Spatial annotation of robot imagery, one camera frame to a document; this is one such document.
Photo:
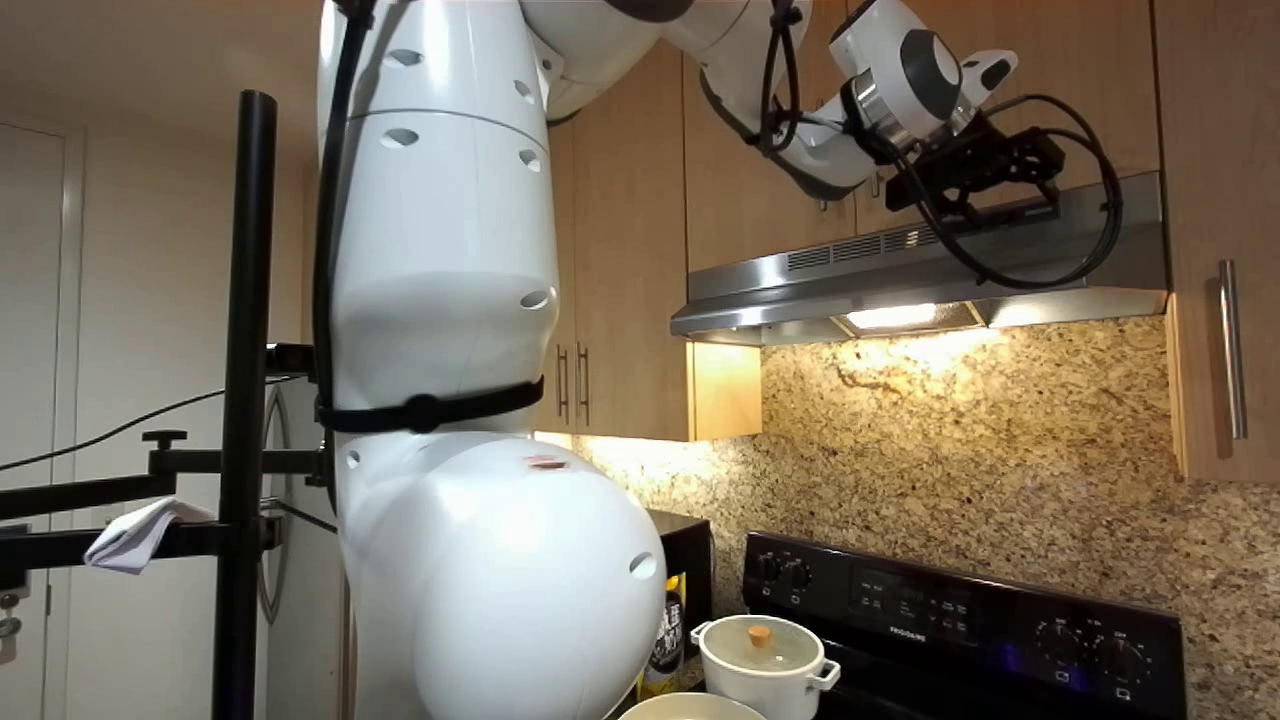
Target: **cooking pot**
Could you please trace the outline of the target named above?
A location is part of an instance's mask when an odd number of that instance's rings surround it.
[[[696,624],[708,691],[751,703],[768,720],[810,720],[818,691],[834,688],[838,665],[784,615],[721,615]]]
[[[668,691],[627,707],[618,720],[765,720],[765,717],[727,696]]]

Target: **black stove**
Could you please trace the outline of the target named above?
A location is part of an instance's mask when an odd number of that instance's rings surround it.
[[[818,720],[1182,720],[1178,620],[749,536],[745,602],[838,661]]]

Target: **stainless steel range hood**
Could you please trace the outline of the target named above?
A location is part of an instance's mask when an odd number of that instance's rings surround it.
[[[1071,189],[1048,219],[1022,219],[964,246],[1007,278],[1076,268],[1103,224],[1100,189]],[[686,278],[686,305],[671,333],[708,343],[825,343],[861,338],[846,314],[939,310],[958,323],[1059,323],[1153,318],[1169,301],[1160,173],[1123,179],[1116,251],[1078,285],[1013,292],[972,274],[924,228],[872,234],[826,250],[780,251]]]

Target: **white robot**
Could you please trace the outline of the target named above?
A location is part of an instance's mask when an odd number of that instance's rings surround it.
[[[317,350],[332,366],[321,418],[334,434],[356,717],[600,720],[659,633],[664,552],[632,497],[521,434],[555,323],[548,119],[668,42],[704,63],[737,132],[810,198],[845,198],[884,152],[958,132],[1014,55],[955,63],[899,0],[868,0],[830,38],[846,88],[791,126],[759,101],[808,0],[351,12],[326,3],[321,30],[321,96],[345,111],[321,126],[345,126],[347,170]]]

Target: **wooden cabinet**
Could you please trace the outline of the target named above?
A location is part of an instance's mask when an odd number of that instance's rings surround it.
[[[801,105],[816,107],[838,88],[826,38],[845,0],[816,0],[801,48]],[[686,177],[686,268],[717,268],[745,256],[789,251],[850,234],[845,206],[816,206],[789,173],[745,145],[704,101],[701,67],[683,62],[683,177]]]
[[[1154,0],[1175,448],[1192,482],[1280,476],[1280,3]],[[1220,305],[1220,268],[1234,301]]]
[[[671,338],[683,305],[679,55],[656,48],[553,132],[562,314],[541,429],[704,442],[759,429],[759,354]]]
[[[990,105],[1045,92],[1066,101],[1103,140],[1120,177],[1160,170],[1153,10],[1149,0],[913,0],[915,18],[955,62],[979,48],[1013,48],[1014,78]],[[1071,129],[1066,118],[1029,105],[998,111],[996,129]],[[1059,189],[1097,185],[1097,163],[1066,149]],[[891,228],[915,211],[884,211],[874,185],[856,191],[856,228]]]

